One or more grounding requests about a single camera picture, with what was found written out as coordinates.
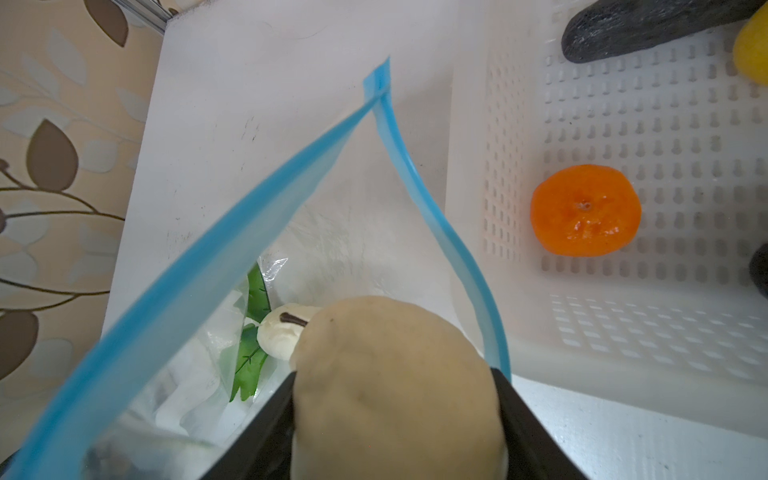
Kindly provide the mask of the orange toy tangerine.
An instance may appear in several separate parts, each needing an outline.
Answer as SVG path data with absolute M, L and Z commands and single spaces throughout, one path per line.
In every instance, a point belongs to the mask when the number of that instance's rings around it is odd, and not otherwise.
M 642 219 L 642 204 L 619 170 L 594 164 L 560 170 L 534 190 L 533 233 L 548 252 L 598 257 L 628 245 Z

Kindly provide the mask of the yellow toy lemon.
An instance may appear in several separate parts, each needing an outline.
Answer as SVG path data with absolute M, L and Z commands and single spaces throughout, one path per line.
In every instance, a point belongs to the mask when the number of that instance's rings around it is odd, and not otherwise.
M 739 32 L 733 61 L 740 74 L 759 85 L 767 85 L 767 24 L 753 17 Z

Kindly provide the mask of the beige toy potato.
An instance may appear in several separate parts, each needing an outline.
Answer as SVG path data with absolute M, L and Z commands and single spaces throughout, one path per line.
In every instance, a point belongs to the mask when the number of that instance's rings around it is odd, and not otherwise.
M 454 325 L 367 296 L 321 309 L 295 371 L 294 479 L 502 479 L 508 453 L 491 369 Z

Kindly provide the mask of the white perforated plastic basket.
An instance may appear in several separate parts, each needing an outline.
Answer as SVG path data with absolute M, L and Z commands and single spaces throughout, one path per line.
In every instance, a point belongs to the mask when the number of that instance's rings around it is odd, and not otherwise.
M 577 64 L 582 1 L 458 7 L 446 213 L 513 374 L 767 434 L 767 90 L 738 23 Z

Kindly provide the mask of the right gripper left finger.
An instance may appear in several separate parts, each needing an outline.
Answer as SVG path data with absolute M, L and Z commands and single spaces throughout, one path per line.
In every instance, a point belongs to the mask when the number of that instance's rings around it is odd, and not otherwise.
M 203 480 L 289 480 L 295 431 L 290 373 Z

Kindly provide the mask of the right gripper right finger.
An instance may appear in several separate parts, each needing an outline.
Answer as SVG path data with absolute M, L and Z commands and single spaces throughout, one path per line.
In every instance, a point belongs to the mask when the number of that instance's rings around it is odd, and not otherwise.
M 587 480 L 564 453 L 511 383 L 491 369 L 507 447 L 508 480 Z

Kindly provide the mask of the dark toy eggplant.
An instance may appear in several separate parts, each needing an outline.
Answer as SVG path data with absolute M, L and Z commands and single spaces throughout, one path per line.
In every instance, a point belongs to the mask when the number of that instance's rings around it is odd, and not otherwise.
M 750 18 L 762 0 L 599 0 L 578 12 L 561 39 L 566 60 L 627 55 Z

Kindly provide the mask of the black toy item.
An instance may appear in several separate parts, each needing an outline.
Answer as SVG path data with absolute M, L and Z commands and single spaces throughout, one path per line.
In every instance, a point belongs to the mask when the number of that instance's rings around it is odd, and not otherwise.
M 768 298 L 768 244 L 762 244 L 752 255 L 748 273 L 751 282 L 764 297 Z

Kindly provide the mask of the clear zip bag blue zipper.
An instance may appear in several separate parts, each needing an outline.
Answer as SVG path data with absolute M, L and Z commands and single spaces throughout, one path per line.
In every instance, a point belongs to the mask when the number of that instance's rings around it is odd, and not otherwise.
M 314 220 L 323 183 L 359 185 L 338 163 L 367 116 L 399 180 L 462 284 L 483 355 L 502 374 L 509 351 L 491 290 L 472 254 L 427 191 L 399 131 L 391 71 L 364 80 L 364 100 L 262 180 L 205 232 L 119 318 L 1 469 L 5 479 L 232 479 L 256 457 L 244 436 L 281 394 L 284 360 L 257 337 L 265 317 L 305 288 L 317 305 L 381 290 L 404 255 L 376 260 L 321 252 Z

